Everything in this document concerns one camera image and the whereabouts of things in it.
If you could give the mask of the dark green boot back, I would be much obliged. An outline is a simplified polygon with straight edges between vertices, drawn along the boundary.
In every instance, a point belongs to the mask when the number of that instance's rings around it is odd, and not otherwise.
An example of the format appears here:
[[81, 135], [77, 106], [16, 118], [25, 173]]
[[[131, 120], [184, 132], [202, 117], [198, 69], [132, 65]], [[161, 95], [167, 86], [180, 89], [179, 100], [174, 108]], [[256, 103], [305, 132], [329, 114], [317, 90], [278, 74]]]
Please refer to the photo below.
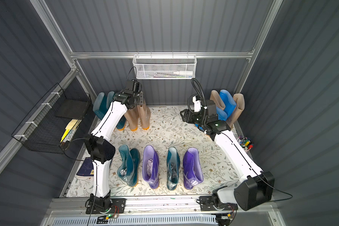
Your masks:
[[118, 112], [118, 110], [115, 110], [115, 112], [113, 113], [112, 107], [113, 107], [114, 96], [115, 96], [114, 91], [110, 91], [107, 95], [106, 108], [109, 111], [110, 115], [107, 117], [107, 119], [105, 120], [103, 125], [106, 128], [109, 125], [113, 125], [112, 120], [117, 120], [118, 123], [116, 125], [116, 128], [119, 131], [123, 131], [125, 129], [125, 126], [126, 126], [126, 118], [122, 114], [122, 117], [119, 119], [120, 113]]

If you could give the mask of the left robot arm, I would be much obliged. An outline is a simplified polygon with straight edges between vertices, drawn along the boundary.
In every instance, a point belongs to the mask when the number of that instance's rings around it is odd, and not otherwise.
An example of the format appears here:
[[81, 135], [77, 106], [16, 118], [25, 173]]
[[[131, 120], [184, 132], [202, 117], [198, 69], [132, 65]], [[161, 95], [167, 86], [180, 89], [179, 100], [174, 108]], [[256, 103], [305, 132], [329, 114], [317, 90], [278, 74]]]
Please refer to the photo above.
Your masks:
[[116, 93], [100, 124], [84, 139], [84, 144], [94, 167], [93, 195], [96, 199], [104, 199], [110, 194], [108, 182], [110, 164], [116, 151], [116, 148], [110, 143], [112, 133], [119, 120], [129, 109], [144, 103], [142, 91]]

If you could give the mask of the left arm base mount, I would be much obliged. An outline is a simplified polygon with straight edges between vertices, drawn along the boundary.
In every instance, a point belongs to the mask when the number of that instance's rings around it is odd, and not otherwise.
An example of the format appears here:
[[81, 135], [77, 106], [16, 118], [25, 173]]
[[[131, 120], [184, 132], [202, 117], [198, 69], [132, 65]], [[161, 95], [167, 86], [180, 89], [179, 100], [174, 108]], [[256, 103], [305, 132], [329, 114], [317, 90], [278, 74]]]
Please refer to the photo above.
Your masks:
[[122, 214], [126, 207], [125, 198], [96, 197], [91, 194], [86, 201], [86, 214]]

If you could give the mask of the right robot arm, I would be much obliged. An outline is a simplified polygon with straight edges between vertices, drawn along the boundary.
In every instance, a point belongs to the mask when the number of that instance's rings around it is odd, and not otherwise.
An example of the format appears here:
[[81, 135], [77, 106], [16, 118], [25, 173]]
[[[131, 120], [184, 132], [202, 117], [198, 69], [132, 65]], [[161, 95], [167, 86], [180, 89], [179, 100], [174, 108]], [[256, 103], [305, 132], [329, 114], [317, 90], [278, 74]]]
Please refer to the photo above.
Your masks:
[[181, 111], [182, 120], [197, 125], [201, 132], [208, 135], [238, 172], [239, 185], [235, 188], [222, 186], [213, 190], [211, 204], [219, 210], [232, 203], [247, 211], [270, 201], [274, 190], [274, 176], [270, 172], [264, 172], [246, 154], [229, 125], [218, 119], [215, 103], [198, 95], [191, 96], [188, 101], [193, 102], [195, 108]]

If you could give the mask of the blue rain boot front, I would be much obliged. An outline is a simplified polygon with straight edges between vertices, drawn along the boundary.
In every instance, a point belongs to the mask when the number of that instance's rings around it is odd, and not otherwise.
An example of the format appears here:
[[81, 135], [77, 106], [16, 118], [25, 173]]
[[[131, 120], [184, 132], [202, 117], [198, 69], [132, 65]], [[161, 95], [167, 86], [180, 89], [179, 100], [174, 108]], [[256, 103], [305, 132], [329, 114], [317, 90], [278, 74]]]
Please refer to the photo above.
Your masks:
[[215, 105], [208, 105], [193, 117], [196, 127], [208, 131], [224, 131], [228, 129], [225, 112]]

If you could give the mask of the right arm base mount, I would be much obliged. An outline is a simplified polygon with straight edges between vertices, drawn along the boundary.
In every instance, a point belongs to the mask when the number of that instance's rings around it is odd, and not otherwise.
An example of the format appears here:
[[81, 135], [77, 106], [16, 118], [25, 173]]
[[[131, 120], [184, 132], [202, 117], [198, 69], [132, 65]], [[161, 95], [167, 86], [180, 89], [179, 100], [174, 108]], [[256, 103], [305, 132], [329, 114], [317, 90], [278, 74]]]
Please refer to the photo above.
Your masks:
[[222, 203], [215, 194], [200, 196], [196, 202], [200, 205], [201, 211], [229, 211], [238, 210], [236, 203]]

